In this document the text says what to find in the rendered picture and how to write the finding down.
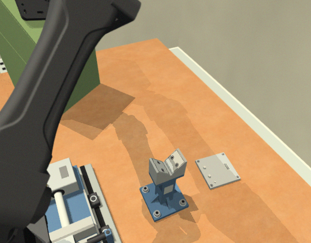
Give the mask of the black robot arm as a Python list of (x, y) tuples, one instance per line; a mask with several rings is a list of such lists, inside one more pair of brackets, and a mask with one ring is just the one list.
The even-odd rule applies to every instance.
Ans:
[(11, 243), (36, 243), (27, 226), (41, 219), (51, 202), (47, 169), (65, 107), (98, 42), (134, 21), (141, 2), (15, 2), (23, 20), (45, 23), (0, 111), (0, 243), (7, 243), (14, 229), (18, 231)]

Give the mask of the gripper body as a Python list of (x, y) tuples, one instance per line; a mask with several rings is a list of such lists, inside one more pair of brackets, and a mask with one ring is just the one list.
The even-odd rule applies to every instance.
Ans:
[[(48, 222), (47, 217), (44, 215), (40, 220), (35, 224), (29, 224), (27, 228), (35, 235), (36, 243), (52, 243), (48, 231)], [(11, 238), (7, 243), (11, 243), (17, 234), (18, 229), (15, 229)]]

